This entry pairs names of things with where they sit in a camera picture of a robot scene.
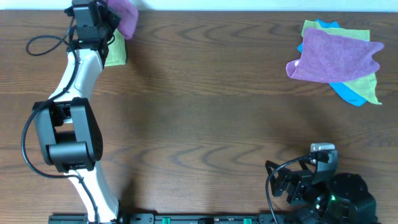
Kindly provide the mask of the purple microfiber cloth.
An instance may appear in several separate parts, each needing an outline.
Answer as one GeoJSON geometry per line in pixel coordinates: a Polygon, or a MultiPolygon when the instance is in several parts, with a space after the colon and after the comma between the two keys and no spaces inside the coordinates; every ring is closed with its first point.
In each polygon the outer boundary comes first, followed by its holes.
{"type": "Polygon", "coordinates": [[[118,31],[126,40],[130,40],[136,30],[139,11],[129,0],[105,0],[105,2],[121,18],[118,31]]]}

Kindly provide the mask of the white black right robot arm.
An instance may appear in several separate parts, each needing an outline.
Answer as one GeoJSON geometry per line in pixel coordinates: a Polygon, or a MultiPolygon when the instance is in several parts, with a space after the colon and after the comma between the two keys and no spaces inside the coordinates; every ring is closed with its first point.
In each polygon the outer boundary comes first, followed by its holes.
{"type": "Polygon", "coordinates": [[[335,174],[337,162],[313,162],[297,158],[279,165],[265,163],[268,173],[266,196],[287,193],[287,203],[300,208],[277,215],[273,208],[271,223],[375,224],[376,199],[358,174],[335,174]]]}

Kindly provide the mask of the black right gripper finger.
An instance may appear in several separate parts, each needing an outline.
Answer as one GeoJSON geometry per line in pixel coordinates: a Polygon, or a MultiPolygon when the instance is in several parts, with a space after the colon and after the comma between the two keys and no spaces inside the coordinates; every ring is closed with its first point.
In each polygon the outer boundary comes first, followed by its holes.
{"type": "Polygon", "coordinates": [[[296,162],[295,160],[291,160],[283,164],[277,164],[272,161],[266,161],[265,167],[270,178],[289,179],[293,175],[297,175],[299,173],[298,170],[290,170],[287,168],[287,166],[295,162],[296,162]]]}
{"type": "Polygon", "coordinates": [[[274,197],[280,197],[282,193],[287,189],[289,184],[289,175],[287,173],[278,173],[275,175],[269,175],[271,192],[274,197]]]}

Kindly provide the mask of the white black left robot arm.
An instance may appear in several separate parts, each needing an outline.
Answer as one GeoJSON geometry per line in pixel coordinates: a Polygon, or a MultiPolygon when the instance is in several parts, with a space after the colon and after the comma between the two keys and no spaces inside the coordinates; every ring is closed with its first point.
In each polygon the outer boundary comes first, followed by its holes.
{"type": "Polygon", "coordinates": [[[49,99],[34,104],[23,129],[21,151],[27,157],[25,139],[34,123],[43,160],[57,173],[46,174],[31,162],[27,165],[43,177],[68,179],[86,207],[83,216],[52,216],[50,222],[117,223],[119,200],[111,192],[100,163],[103,138],[90,98],[120,18],[104,1],[73,1],[65,13],[76,20],[59,40],[67,46],[67,67],[49,99]]]}

